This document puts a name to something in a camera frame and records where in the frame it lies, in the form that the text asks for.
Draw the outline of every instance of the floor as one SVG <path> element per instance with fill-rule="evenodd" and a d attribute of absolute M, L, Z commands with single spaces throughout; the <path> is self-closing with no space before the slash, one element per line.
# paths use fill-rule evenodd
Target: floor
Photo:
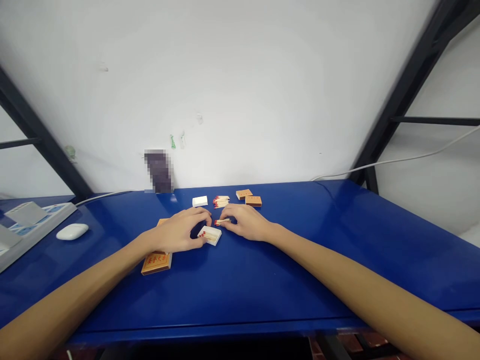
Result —
<path fill-rule="evenodd" d="M 371 348 L 375 348 L 380 345 L 384 345 L 388 343 L 388 341 L 385 340 L 383 336 L 381 336 L 376 332 L 363 332 L 361 334 L 363 335 L 363 337 L 368 342 L 368 345 Z M 360 343 L 357 341 L 355 334 L 353 333 L 341 334 L 341 335 L 338 335 L 338 339 L 340 340 L 340 342 L 343 344 L 343 346 L 349 353 L 356 353 L 356 352 L 362 351 L 362 347 L 360 346 Z M 313 360 L 325 360 L 325 357 L 322 353 L 322 349 L 320 349 L 319 344 L 313 337 L 310 338 L 310 347 L 311 347 Z M 397 356 L 383 357 L 381 358 L 381 360 L 413 360 L 413 359 L 411 359 L 407 355 L 399 354 Z"/>
<path fill-rule="evenodd" d="M 375 332 L 365 332 L 365 333 L 362 333 L 363 337 L 365 338 L 365 340 L 368 342 L 369 346 L 374 348 L 374 347 L 378 347 L 380 345 L 383 345 L 383 344 L 386 344 L 387 343 L 387 340 L 385 340 L 385 338 L 383 338 L 381 335 L 379 335 L 378 333 L 375 333 Z M 359 351 L 362 351 L 362 347 L 360 346 L 359 342 L 357 341 L 357 338 L 355 337 L 355 334 L 341 334 L 341 335 L 338 335 L 338 339 L 341 341 L 341 343 L 343 344 L 343 346 L 345 347 L 345 349 L 349 352 L 349 353 L 355 353 L 355 352 L 359 352 Z M 277 348 L 275 348 L 275 341 L 278 341 L 278 340 L 275 340 L 275 339 L 265 339 L 265 340 L 259 340 L 258 342 L 253 340 L 253 341 L 249 341 L 249 346 L 253 349 L 254 352 L 258 351 L 258 356 L 260 356 L 260 358 L 265 358 L 265 351 L 268 351 L 268 358 L 270 359 L 275 359 L 277 358 L 276 355 L 279 354 L 279 352 L 282 354 L 282 356 L 280 356 L 281 358 L 284 357 L 285 355 L 285 350 L 282 349 L 282 350 L 278 350 Z M 281 340 L 281 343 L 282 345 L 279 346 L 279 347 L 283 347 L 283 345 L 285 345 L 285 340 Z M 322 353 L 322 349 L 320 349 L 318 343 L 315 341 L 315 338 L 311 337 L 309 338 L 309 343 L 310 343 L 310 349 L 311 349 L 311 358 L 313 360 L 325 360 L 325 357 L 323 356 L 323 353 Z M 202 344 L 193 344 L 193 347 L 195 348 L 198 348 L 198 347 L 201 347 Z M 234 345 L 234 342 L 219 342 L 218 345 L 215 347 L 215 351 L 218 351 L 218 353 L 222 353 L 222 354 L 225 354 L 225 349 L 228 348 L 228 347 L 231 347 L 231 348 L 234 348 L 236 349 L 235 352 L 238 351 L 239 347 L 237 345 Z M 151 351 L 152 349 L 152 346 L 145 346 L 144 349 L 142 349 L 143 352 L 145 351 Z M 50 357 L 51 360 L 69 360 L 69 357 L 67 355 L 67 347 L 62 347 L 60 349 L 58 349 L 54 354 L 52 354 L 52 356 Z M 102 352 L 103 352 L 103 349 L 102 348 L 87 348 L 87 349 L 82 349 L 82 348 L 70 348 L 70 353 L 71 353 L 71 357 L 73 360 L 99 360 L 101 355 L 102 355 Z M 169 353 L 174 353 L 175 351 L 172 351 L 172 349 L 170 349 L 168 351 Z M 166 356 L 167 354 L 166 353 L 163 353 L 163 356 L 162 358 L 163 359 L 166 359 L 166 358 L 169 358 L 168 356 Z M 210 358 L 212 359 L 216 359 L 217 357 L 212 354 L 212 356 L 210 356 Z M 404 355 L 404 354 L 399 354 L 397 356 L 390 356 L 390 357 L 384 357 L 382 358 L 382 360 L 413 360 L 411 358 L 409 358 L 408 356 Z"/>

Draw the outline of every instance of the power strip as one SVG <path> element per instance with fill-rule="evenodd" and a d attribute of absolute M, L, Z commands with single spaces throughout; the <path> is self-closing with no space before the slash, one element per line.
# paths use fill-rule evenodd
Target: power strip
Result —
<path fill-rule="evenodd" d="M 21 240 L 9 249 L 0 250 L 0 273 L 12 265 L 23 254 L 68 218 L 77 207 L 71 202 L 43 207 L 48 215 L 32 226 L 22 226 L 18 223 L 8 229 L 21 236 Z"/>

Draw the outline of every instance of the white plug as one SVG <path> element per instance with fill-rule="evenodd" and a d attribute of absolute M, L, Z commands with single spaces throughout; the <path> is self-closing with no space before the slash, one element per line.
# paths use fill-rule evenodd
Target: white plug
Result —
<path fill-rule="evenodd" d="M 43 210 L 33 201 L 24 202 L 5 213 L 14 222 L 22 226 L 32 226 L 47 216 L 47 212 Z"/>

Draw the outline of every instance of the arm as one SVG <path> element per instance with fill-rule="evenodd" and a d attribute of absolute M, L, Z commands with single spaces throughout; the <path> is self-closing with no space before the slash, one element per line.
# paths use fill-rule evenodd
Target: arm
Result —
<path fill-rule="evenodd" d="M 221 226 L 270 243 L 322 282 L 359 318 L 416 360 L 477 359 L 480 334 L 358 262 L 273 224 L 247 205 L 227 205 Z"/>
<path fill-rule="evenodd" d="M 210 215 L 201 207 L 181 211 L 60 286 L 0 329 L 0 359 L 46 359 L 149 253 L 202 247 L 205 239 L 190 239 L 190 231 L 203 220 L 210 226 Z"/>

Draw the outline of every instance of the black metal frame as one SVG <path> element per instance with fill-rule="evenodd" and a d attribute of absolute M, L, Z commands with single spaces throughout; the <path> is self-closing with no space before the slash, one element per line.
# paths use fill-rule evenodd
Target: black metal frame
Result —
<path fill-rule="evenodd" d="M 449 42 L 480 14 L 480 0 L 441 0 L 395 85 L 353 168 L 376 163 L 400 123 L 478 126 L 480 119 L 405 117 Z M 378 194 L 374 167 L 349 179 Z"/>
<path fill-rule="evenodd" d="M 27 139 L 0 143 L 0 149 L 33 145 L 76 196 L 76 201 L 93 194 L 92 189 L 72 165 L 4 70 L 0 67 L 0 105 Z"/>

